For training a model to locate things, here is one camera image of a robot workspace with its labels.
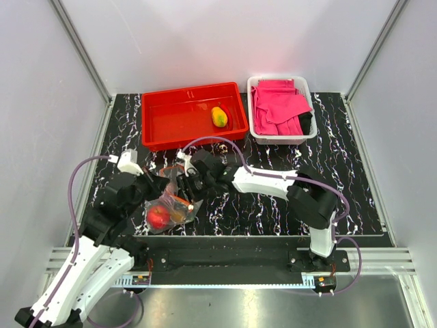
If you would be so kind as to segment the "clear zip top bag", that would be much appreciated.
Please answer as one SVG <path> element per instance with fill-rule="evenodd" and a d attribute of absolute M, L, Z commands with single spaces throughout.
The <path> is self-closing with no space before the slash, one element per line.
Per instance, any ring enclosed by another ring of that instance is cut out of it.
<path fill-rule="evenodd" d="M 194 220 L 199 209 L 201 208 L 201 205 L 203 203 L 202 200 L 199 202 L 189 202 L 188 200 L 185 199 L 183 195 L 179 194 L 180 190 L 177 185 L 176 178 L 177 176 L 183 173 L 184 173 L 184 168 L 181 165 L 165 167 L 159 171 L 159 176 L 168 178 L 169 184 L 167 185 L 167 188 L 165 189 L 163 194 L 158 199 L 147 201 L 145 204 L 145 222 L 147 224 L 150 233 L 158 234 L 166 230 L 170 230 L 171 228 L 174 228 L 176 226 L 190 223 Z M 169 211 L 170 216 L 171 216 L 171 212 L 174 210 L 184 212 L 186 215 L 184 222 L 180 224 L 176 224 L 170 218 L 167 227 L 160 230 L 151 228 L 146 219 L 147 212 L 151 207 L 157 205 L 164 206 Z"/>

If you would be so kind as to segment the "red fake chili pepper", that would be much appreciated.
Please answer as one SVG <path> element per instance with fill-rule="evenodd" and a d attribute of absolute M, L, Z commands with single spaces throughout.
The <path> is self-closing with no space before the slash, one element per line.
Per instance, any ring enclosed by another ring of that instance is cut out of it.
<path fill-rule="evenodd" d="M 220 103 L 219 107 L 226 114 L 226 116 L 227 116 L 227 126 L 228 126 L 229 130 L 232 130 L 233 129 L 233 117 L 232 117 L 231 112 L 229 111 L 227 105 L 224 104 L 224 103 Z"/>

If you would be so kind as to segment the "yellow green fake mango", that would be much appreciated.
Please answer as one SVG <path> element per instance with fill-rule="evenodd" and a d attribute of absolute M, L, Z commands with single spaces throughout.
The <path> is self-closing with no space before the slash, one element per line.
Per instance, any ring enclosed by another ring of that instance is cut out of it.
<path fill-rule="evenodd" d="M 228 123 L 227 114 L 220 107 L 213 107 L 211 109 L 211 118 L 213 125 L 218 128 L 224 128 Z"/>

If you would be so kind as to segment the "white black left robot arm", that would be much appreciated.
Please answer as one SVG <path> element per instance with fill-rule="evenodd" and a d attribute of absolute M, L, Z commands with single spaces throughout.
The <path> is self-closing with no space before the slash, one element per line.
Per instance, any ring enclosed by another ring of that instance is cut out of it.
<path fill-rule="evenodd" d="M 147 172 L 114 175 L 83 219 L 51 285 L 31 307 L 19 309 L 14 320 L 22 327 L 82 327 L 119 277 L 148 265 L 147 245 L 123 232 L 136 209 L 158 199 L 168 183 L 168 178 Z"/>

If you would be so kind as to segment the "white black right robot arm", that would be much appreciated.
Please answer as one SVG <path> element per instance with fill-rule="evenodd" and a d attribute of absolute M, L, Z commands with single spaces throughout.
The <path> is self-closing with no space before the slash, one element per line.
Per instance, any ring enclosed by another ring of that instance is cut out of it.
<path fill-rule="evenodd" d="M 178 184 L 190 200 L 198 202 L 210 191 L 258 193 L 285 200 L 297 218 L 309 228 L 312 267 L 325 271 L 333 265 L 332 220 L 337 214 L 338 196 L 323 182 L 295 170 L 272 171 L 224 165 L 203 149 L 193 155 L 179 151 L 177 158 L 184 166 Z"/>

